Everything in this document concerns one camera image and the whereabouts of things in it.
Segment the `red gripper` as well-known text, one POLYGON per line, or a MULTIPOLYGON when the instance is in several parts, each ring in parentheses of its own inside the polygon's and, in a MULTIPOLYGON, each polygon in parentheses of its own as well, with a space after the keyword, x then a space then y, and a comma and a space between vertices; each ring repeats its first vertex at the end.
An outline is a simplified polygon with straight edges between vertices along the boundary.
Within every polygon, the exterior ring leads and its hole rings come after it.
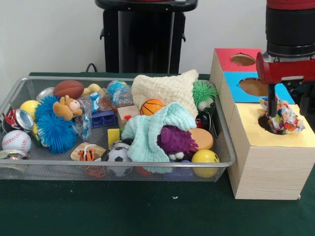
POLYGON ((303 58, 277 58, 267 52, 256 56, 256 70, 260 81, 268 85, 268 116, 277 114, 275 84, 305 83, 305 91, 300 100, 300 114, 311 113, 311 94, 315 86, 315 60, 303 58))

